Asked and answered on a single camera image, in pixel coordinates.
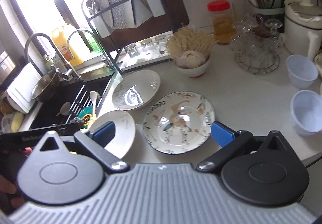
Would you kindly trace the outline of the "person's left hand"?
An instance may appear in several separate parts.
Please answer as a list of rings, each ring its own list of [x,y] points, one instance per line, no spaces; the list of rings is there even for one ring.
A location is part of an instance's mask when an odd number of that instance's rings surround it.
[[[16,194],[17,188],[16,186],[11,183],[9,180],[7,180],[3,175],[0,175],[1,178],[1,183],[0,183],[0,188],[1,188],[1,192],[3,193],[7,193],[7,194]],[[14,197],[10,200],[11,206],[14,209],[19,208],[20,206],[22,206],[24,204],[24,199],[23,197]]]

